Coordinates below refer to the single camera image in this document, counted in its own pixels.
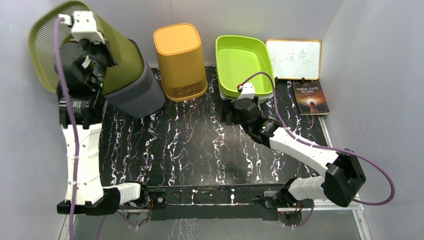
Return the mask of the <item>olive green slatted basket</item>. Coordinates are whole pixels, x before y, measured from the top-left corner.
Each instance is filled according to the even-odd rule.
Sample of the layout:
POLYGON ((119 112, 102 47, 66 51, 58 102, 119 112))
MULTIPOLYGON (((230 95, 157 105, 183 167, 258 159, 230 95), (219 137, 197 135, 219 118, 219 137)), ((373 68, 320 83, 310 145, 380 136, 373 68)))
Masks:
MULTIPOLYGON (((90 10, 91 7, 82 1, 66 1, 48 11, 32 26, 28 37, 29 54, 38 79, 49 92, 55 93, 59 83, 59 76, 55 71, 55 21, 59 14, 72 15, 75 11, 90 10)), ((145 69, 145 62, 134 42, 119 33, 102 17, 97 19, 117 62, 106 71, 103 93, 108 95, 138 80, 145 69)))

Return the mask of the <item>orange slatted plastic basket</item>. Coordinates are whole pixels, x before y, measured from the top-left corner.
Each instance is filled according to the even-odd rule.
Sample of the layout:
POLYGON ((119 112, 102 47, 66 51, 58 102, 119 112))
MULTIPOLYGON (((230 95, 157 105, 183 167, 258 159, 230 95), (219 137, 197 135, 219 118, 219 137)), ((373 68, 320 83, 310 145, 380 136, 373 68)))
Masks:
POLYGON ((154 32, 153 41, 165 96, 183 102, 203 95, 208 81, 195 26, 179 23, 161 27, 154 32))

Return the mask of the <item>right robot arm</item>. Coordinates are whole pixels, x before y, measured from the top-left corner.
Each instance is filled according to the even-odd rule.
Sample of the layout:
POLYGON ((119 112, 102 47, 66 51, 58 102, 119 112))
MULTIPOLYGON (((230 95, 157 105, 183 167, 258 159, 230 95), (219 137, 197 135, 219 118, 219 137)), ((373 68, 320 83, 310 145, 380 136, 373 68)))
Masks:
POLYGON ((276 193, 261 195, 268 208, 295 207, 308 199, 329 200, 345 208, 366 182, 356 156, 315 147, 314 142, 300 136, 291 137, 280 121, 263 117, 255 98, 224 100, 221 120, 239 124, 255 143, 283 152, 318 173, 315 177, 291 178, 276 193))

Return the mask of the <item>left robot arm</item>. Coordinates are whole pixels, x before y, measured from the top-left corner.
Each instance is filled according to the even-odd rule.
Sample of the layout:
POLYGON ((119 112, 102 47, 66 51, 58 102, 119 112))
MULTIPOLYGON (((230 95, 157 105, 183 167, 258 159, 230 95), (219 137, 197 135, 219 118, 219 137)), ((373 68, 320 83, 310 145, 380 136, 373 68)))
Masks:
POLYGON ((149 194, 142 183, 103 186, 100 176, 100 135, 106 99, 104 78, 117 64, 104 44, 84 39, 59 47, 57 98, 59 123, 67 150, 67 190, 56 210, 59 214, 104 216, 132 203, 144 208, 149 194))

